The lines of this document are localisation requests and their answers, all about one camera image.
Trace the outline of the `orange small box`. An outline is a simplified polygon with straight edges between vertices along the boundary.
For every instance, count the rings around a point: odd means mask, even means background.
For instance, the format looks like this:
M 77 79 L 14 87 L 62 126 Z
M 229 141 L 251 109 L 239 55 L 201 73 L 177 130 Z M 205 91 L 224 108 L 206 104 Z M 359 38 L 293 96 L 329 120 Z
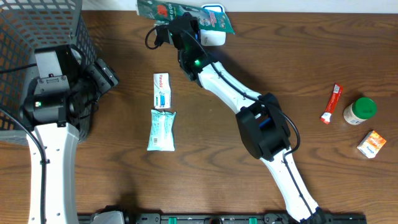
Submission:
M 372 159 L 375 158 L 385 143 L 386 140 L 380 134 L 375 131 L 370 131 L 357 146 L 357 149 L 367 158 Z

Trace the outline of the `green white package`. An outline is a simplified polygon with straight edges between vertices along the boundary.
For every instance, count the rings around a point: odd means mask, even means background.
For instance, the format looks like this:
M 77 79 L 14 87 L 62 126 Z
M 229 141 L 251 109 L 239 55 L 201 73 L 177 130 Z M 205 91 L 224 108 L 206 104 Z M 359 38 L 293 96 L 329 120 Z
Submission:
M 190 14 L 198 21 L 199 29 L 234 34 L 229 17 L 224 12 L 211 11 L 202 7 L 189 6 L 167 1 L 137 0 L 137 14 L 156 21 L 170 22 L 184 14 Z

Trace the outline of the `white green carton box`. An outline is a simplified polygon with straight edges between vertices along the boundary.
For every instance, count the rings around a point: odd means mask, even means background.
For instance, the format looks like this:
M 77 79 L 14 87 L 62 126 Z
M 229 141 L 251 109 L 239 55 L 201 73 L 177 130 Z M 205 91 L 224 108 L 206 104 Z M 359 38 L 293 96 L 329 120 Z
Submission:
M 171 87 L 168 73 L 154 74 L 154 107 L 155 109 L 171 108 Z

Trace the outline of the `green lid jar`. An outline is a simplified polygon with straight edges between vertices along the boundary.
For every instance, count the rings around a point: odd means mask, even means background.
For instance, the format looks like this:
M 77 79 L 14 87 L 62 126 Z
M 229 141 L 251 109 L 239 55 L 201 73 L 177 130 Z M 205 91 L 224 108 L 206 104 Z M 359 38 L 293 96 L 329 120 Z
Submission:
M 345 108 L 343 117 L 348 124 L 358 125 L 374 117 L 376 113 L 376 103 L 368 97 L 362 97 Z

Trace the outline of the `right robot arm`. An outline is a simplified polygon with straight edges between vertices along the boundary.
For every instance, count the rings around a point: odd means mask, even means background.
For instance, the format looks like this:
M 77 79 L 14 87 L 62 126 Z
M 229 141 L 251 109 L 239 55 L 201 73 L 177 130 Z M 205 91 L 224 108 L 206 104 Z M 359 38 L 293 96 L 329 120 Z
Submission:
M 212 92 L 235 114 L 246 150 L 271 173 L 287 213 L 299 223 L 326 223 L 323 210 L 310 195 L 295 165 L 293 153 L 301 138 L 294 122 L 282 111 L 277 98 L 261 95 L 229 74 L 200 43 L 198 19 L 189 13 L 153 27 L 155 46 L 163 43 L 178 50 L 178 62 L 187 78 Z

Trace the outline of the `orange red stick sachet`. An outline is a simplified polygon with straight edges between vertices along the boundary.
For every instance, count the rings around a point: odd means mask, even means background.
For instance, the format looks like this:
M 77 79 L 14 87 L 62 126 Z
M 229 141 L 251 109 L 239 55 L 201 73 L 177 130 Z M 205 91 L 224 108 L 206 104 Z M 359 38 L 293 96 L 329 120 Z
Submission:
M 336 108 L 336 105 L 337 105 L 337 103 L 338 103 L 338 101 L 340 99 L 342 91 L 343 91 L 343 87 L 340 84 L 335 83 L 335 85 L 333 87 L 332 94 L 331 94 L 330 99 L 328 101 L 328 104 L 327 104 L 327 106 L 325 108 L 325 111 L 320 117 L 320 120 L 323 123 L 325 123 L 325 124 L 329 124 L 330 123 L 332 114 L 333 114 L 333 112 L 334 112 L 334 110 Z

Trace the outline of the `light teal wipes packet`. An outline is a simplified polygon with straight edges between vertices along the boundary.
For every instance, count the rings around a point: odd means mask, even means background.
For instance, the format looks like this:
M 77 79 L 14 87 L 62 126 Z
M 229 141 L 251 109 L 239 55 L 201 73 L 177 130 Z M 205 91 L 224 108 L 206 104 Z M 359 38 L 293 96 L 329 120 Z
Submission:
M 151 110 L 148 151 L 174 151 L 173 124 L 176 112 Z

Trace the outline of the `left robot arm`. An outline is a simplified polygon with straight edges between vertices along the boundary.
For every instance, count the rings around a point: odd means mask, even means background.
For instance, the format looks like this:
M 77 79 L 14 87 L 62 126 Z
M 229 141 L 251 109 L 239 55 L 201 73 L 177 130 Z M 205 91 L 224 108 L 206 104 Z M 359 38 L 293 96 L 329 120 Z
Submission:
M 102 59 L 76 45 L 34 51 L 36 68 L 19 108 L 30 150 L 29 223 L 78 223 L 75 156 L 99 99 L 119 79 Z

